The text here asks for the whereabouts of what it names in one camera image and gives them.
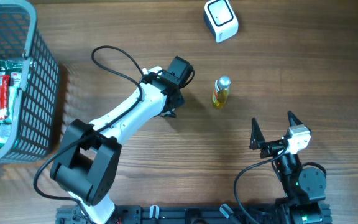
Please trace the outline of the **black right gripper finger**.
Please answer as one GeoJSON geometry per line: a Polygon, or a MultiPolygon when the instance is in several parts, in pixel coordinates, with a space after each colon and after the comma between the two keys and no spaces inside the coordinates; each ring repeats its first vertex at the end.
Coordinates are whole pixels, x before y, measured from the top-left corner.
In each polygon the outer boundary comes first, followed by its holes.
{"type": "Polygon", "coordinates": [[[256,118],[251,120],[251,137],[250,137],[250,149],[260,149],[261,145],[265,144],[265,138],[260,130],[259,124],[256,118]]]}
{"type": "Polygon", "coordinates": [[[288,111],[287,115],[288,115],[288,122],[290,124],[290,127],[303,125],[303,123],[295,116],[295,114],[292,111],[288,111]]]}

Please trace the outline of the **yellow oil bottle silver cap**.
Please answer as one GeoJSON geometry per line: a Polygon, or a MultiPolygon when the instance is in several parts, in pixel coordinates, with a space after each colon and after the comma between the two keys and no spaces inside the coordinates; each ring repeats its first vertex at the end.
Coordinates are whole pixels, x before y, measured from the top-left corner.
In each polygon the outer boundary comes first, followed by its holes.
{"type": "Polygon", "coordinates": [[[231,88],[231,79],[228,76],[221,76],[215,81],[212,95],[212,104],[215,108],[221,109],[226,104],[231,88]]]}

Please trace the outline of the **red sachet stick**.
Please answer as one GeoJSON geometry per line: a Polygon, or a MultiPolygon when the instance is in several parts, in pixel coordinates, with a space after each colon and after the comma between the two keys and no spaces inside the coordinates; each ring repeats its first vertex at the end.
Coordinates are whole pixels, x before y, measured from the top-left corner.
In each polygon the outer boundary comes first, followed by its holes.
{"type": "Polygon", "coordinates": [[[3,121],[8,117],[9,80],[9,75],[0,76],[0,121],[3,121]]]}

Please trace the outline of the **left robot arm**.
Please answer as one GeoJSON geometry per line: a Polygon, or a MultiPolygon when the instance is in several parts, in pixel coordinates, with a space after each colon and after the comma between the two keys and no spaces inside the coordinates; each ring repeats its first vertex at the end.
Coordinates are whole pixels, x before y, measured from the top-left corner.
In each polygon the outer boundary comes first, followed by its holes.
{"type": "Polygon", "coordinates": [[[143,70],[133,94],[108,114],[86,124],[74,120],[63,135],[50,178],[72,199],[90,223],[107,223],[116,206],[109,198],[122,146],[148,120],[173,116],[184,103],[180,92],[195,75],[193,66],[175,57],[167,70],[143,70]]]}

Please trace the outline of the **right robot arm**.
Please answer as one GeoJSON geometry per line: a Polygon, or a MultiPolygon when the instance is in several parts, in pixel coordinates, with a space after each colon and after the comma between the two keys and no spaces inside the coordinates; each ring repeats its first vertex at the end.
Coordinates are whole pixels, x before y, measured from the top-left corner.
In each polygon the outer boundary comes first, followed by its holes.
{"type": "Polygon", "coordinates": [[[315,162],[302,163],[298,153],[311,140],[311,129],[291,111],[287,113],[289,128],[281,139],[266,141],[259,124],[252,119],[250,148],[260,150],[260,157],[272,158],[274,172],[282,184],[285,197],[274,204],[277,223],[332,223],[326,199],[326,169],[315,162]]]}

